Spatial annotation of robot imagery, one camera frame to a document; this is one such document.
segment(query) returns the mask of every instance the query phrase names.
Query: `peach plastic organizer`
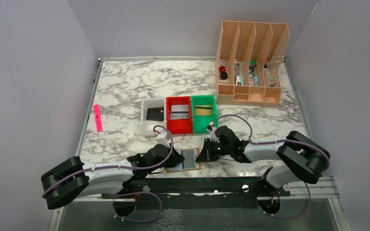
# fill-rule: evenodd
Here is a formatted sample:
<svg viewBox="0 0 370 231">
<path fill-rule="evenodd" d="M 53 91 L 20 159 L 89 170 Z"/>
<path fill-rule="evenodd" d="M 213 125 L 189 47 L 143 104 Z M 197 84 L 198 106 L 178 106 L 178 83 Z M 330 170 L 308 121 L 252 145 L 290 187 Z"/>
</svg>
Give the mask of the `peach plastic organizer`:
<svg viewBox="0 0 370 231">
<path fill-rule="evenodd" d="M 222 21 L 215 60 L 217 104 L 276 107 L 280 102 L 281 86 L 278 67 L 289 41 L 287 24 Z M 225 60 L 228 78 L 219 77 L 220 60 Z M 235 85 L 234 63 L 241 62 L 244 86 Z M 257 64 L 255 74 L 259 85 L 249 78 L 249 63 Z M 264 83 L 264 64 L 276 80 L 273 87 Z"/>
</svg>

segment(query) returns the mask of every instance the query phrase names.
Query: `pink marker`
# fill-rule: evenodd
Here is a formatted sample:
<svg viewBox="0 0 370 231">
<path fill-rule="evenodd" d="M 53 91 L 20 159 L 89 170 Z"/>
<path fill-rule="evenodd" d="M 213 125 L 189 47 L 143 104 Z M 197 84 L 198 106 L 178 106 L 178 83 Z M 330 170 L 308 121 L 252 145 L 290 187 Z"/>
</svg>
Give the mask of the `pink marker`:
<svg viewBox="0 0 370 231">
<path fill-rule="evenodd" d="M 103 131 L 103 125 L 101 124 L 100 106 L 98 104 L 93 105 L 94 118 L 96 121 L 97 132 Z"/>
</svg>

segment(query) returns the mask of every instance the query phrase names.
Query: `wall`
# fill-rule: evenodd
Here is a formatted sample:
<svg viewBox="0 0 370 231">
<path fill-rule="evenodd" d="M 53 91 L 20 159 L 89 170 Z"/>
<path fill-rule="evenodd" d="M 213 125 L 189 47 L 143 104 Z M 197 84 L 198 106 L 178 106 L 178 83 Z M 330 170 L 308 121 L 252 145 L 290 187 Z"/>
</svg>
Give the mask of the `wall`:
<svg viewBox="0 0 370 231">
<path fill-rule="evenodd" d="M 351 230 L 370 230 L 370 1 L 322 0 L 288 68 Z"/>
<path fill-rule="evenodd" d="M 75 153 L 96 69 L 66 0 L 0 0 L 0 231 L 47 230 L 40 176 Z"/>
<path fill-rule="evenodd" d="M 215 56 L 222 20 L 287 23 L 288 54 L 318 0 L 68 0 L 97 56 Z"/>
</svg>

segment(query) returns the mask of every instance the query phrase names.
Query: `green object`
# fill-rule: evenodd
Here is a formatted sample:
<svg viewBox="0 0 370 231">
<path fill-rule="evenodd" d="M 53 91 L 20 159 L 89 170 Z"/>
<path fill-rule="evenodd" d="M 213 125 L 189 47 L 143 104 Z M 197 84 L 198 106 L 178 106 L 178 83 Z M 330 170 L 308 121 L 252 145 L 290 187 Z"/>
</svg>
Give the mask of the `green object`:
<svg viewBox="0 0 370 231">
<path fill-rule="evenodd" d="M 195 115 L 195 106 L 212 105 L 212 115 Z M 209 123 L 218 118 L 216 110 L 216 100 L 214 95 L 191 95 L 193 133 L 208 132 L 206 127 Z"/>
</svg>

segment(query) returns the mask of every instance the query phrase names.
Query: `marble table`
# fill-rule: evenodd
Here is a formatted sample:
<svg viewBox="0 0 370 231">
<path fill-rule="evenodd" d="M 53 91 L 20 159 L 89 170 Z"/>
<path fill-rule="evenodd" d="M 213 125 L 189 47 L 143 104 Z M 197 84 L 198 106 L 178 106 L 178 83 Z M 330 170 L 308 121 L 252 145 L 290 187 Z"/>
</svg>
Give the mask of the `marble table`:
<svg viewBox="0 0 370 231">
<path fill-rule="evenodd" d="M 95 92 L 94 104 L 101 106 L 103 132 L 96 131 L 93 111 L 81 146 L 83 162 L 116 162 L 154 147 L 152 137 L 141 135 L 141 99 L 168 96 L 215 94 L 213 60 L 197 61 L 110 61 L 104 62 Z M 237 114 L 253 127 L 253 140 L 282 138 L 292 130 L 305 134 L 304 124 L 292 91 L 285 65 L 280 64 L 282 94 L 278 107 L 217 105 L 219 116 Z M 238 118 L 219 121 L 241 139 L 247 139 L 249 128 Z M 206 135 L 184 135 L 173 138 L 176 149 L 202 149 Z M 269 166 L 280 161 L 257 161 L 241 164 L 220 159 L 202 163 L 202 170 L 161 173 L 149 177 L 236 177 L 261 176 Z"/>
</svg>

